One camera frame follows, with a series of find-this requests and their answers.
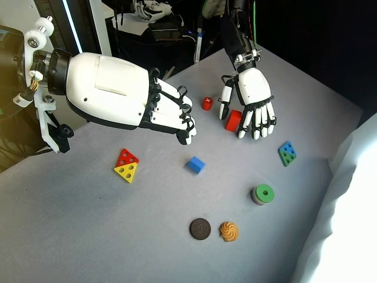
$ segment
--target robotic hand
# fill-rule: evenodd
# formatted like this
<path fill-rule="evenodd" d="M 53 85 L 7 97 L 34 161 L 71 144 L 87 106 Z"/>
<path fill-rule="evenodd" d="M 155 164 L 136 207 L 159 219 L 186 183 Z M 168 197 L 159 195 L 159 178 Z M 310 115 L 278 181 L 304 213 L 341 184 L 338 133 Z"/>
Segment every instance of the robotic hand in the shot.
<path fill-rule="evenodd" d="M 51 21 L 52 17 L 39 18 L 35 28 L 24 36 L 21 32 L 6 32 L 2 40 L 18 42 L 20 46 L 9 46 L 9 52 L 0 53 L 0 58 L 10 58 L 6 62 L 14 66 L 6 66 L 6 71 L 23 84 L 24 91 L 14 97 L 13 105 L 26 107 L 34 101 L 42 138 L 53 151 L 68 151 L 68 138 L 73 131 L 52 115 L 56 101 L 44 95 L 41 86 L 48 87 L 50 94 L 66 96 L 70 108 L 89 121 L 121 129 L 141 127 L 176 134 L 181 144 L 191 144 L 197 132 L 190 115 L 193 103 L 184 86 L 176 89 L 158 78 L 157 69 L 148 73 L 114 57 L 93 53 L 72 57 L 58 48 L 52 53 L 41 51 L 47 36 L 54 31 Z M 15 57 L 24 57 L 24 61 L 13 60 Z"/>
<path fill-rule="evenodd" d="M 263 73 L 256 68 L 260 60 L 259 51 L 250 43 L 250 39 L 241 30 L 247 30 L 248 2 L 246 0 L 227 0 L 225 14 L 221 20 L 221 37 L 223 45 L 231 59 L 236 75 L 224 75 L 225 84 L 221 99 L 219 118 L 225 119 L 233 87 L 241 105 L 244 106 L 238 137 L 242 139 L 250 130 L 252 138 L 259 139 L 272 134 L 276 125 L 276 116 L 272 107 L 270 86 Z"/>
<path fill-rule="evenodd" d="M 135 14 L 149 23 L 171 14 L 171 6 L 154 0 L 133 0 Z"/>

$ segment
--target yellow triangle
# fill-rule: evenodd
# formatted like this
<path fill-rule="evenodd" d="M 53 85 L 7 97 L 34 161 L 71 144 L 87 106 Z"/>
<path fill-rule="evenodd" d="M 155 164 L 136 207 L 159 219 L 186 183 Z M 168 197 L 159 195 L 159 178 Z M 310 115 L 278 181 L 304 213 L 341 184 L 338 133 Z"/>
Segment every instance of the yellow triangle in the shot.
<path fill-rule="evenodd" d="M 136 172 L 137 163 L 133 162 L 130 164 L 125 164 L 119 167 L 115 167 L 114 171 L 117 172 L 124 180 L 126 180 L 128 183 L 132 183 L 132 180 L 134 179 L 134 175 Z"/>

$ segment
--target triangle block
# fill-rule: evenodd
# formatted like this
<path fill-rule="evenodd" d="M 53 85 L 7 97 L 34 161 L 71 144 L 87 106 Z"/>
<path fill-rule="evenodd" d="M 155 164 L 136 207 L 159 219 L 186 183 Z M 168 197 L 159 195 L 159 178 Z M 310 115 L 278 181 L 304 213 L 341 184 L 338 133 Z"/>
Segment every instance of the triangle block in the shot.
<path fill-rule="evenodd" d="M 279 148 L 279 151 L 289 153 L 291 155 L 297 156 L 295 149 L 293 148 L 291 142 L 285 143 L 281 148 Z"/>
<path fill-rule="evenodd" d="M 116 167 L 134 162 L 139 163 L 139 159 L 132 153 L 130 153 L 127 149 L 122 149 Z"/>
<path fill-rule="evenodd" d="M 132 183 L 135 172 L 136 172 L 137 163 L 125 164 L 119 167 L 115 167 L 114 171 L 117 172 L 124 180 L 128 183 Z"/>
<path fill-rule="evenodd" d="M 279 150 L 279 155 L 285 167 L 291 165 L 297 158 L 295 155 L 285 152 L 284 150 Z"/>

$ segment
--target red block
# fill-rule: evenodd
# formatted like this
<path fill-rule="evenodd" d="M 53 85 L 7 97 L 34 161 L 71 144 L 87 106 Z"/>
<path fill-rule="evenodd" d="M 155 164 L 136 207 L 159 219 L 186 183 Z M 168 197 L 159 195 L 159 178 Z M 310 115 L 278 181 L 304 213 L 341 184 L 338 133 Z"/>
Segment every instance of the red block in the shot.
<path fill-rule="evenodd" d="M 203 99 L 203 104 L 201 105 L 201 107 L 203 108 L 203 110 L 208 111 L 208 110 L 211 110 L 212 104 L 213 104 L 213 99 L 210 97 L 205 97 Z"/>
<path fill-rule="evenodd" d="M 130 164 L 132 162 L 139 163 L 139 160 L 137 159 L 136 156 L 130 153 L 127 149 L 123 149 L 122 152 L 120 153 L 116 167 L 119 167 L 125 164 Z"/>
<path fill-rule="evenodd" d="M 236 131 L 241 122 L 242 113 L 237 110 L 230 112 L 228 123 L 226 123 L 225 129 L 228 131 Z"/>

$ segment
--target white curtain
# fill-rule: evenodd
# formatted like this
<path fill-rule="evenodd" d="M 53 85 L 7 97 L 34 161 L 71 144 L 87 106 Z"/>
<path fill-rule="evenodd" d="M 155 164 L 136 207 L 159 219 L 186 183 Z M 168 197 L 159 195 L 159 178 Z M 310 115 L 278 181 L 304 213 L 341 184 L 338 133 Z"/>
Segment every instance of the white curtain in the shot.
<path fill-rule="evenodd" d="M 377 114 L 329 165 L 333 179 L 292 282 L 377 282 Z"/>

